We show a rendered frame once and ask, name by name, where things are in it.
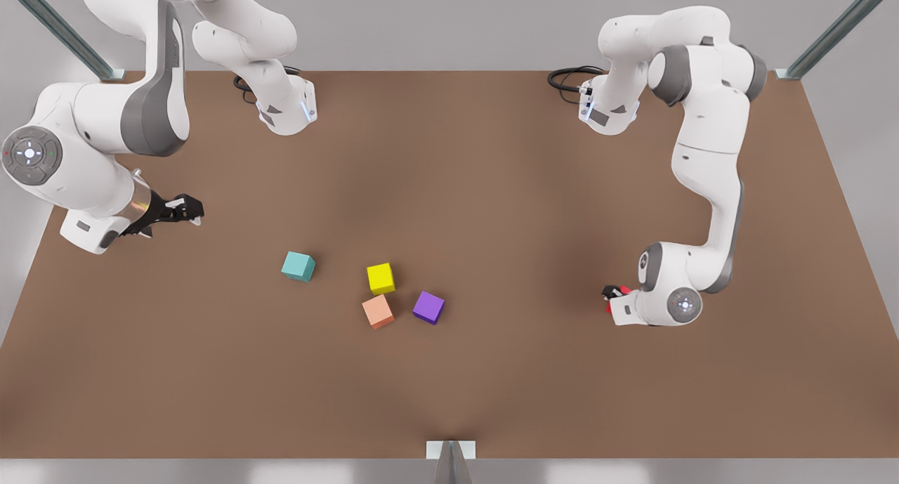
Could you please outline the teal wooden cube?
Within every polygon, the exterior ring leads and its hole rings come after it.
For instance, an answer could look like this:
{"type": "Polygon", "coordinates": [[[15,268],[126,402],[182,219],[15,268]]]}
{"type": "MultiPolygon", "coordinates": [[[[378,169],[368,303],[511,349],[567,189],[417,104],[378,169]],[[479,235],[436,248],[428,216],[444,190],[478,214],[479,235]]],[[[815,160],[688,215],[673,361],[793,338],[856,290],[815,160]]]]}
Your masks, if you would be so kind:
{"type": "Polygon", "coordinates": [[[288,251],[280,272],[289,279],[310,282],[316,266],[317,263],[311,256],[288,251]]]}

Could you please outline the purple wooden cube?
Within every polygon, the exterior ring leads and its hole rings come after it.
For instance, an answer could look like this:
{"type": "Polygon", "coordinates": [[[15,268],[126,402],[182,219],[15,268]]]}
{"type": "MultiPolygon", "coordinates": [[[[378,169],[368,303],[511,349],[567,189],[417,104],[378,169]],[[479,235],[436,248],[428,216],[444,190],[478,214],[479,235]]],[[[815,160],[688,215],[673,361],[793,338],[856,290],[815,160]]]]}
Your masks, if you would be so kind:
{"type": "Polygon", "coordinates": [[[433,326],[438,323],[445,301],[427,291],[422,291],[414,304],[413,315],[433,326]]]}

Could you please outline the yellow wooden cube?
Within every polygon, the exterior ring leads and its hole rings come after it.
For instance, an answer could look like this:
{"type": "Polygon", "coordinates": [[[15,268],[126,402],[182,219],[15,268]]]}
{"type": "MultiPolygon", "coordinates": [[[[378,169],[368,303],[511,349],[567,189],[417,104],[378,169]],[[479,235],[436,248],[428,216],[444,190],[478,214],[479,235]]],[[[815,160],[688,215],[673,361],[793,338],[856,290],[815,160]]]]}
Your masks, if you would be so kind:
{"type": "Polygon", "coordinates": [[[369,288],[373,296],[395,291],[394,273],[390,263],[367,267],[367,275],[369,288]]]}

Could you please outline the orange wooden cube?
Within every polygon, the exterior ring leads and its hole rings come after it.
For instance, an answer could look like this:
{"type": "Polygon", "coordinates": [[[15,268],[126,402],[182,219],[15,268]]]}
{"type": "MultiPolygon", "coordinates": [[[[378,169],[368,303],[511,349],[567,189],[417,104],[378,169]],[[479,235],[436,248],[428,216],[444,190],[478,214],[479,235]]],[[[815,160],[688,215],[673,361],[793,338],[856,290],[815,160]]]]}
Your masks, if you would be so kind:
{"type": "Polygon", "coordinates": [[[384,294],[363,302],[362,308],[372,328],[384,327],[395,320],[391,306],[384,294]]]}

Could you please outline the silver frame post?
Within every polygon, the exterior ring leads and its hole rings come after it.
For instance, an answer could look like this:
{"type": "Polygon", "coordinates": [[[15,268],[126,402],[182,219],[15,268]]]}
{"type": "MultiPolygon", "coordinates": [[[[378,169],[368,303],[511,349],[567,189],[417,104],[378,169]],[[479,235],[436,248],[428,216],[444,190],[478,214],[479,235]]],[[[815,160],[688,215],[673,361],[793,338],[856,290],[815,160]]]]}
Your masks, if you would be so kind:
{"type": "Polygon", "coordinates": [[[16,0],[32,14],[65,48],[101,81],[121,81],[124,69],[114,69],[46,0],[16,0]]]}
{"type": "Polygon", "coordinates": [[[473,484],[468,460],[476,458],[475,441],[427,441],[425,458],[437,461],[433,484],[473,484]]]}
{"type": "Polygon", "coordinates": [[[885,0],[853,0],[839,17],[787,68],[776,69],[781,80],[798,81],[841,42],[851,30],[885,0]]]}

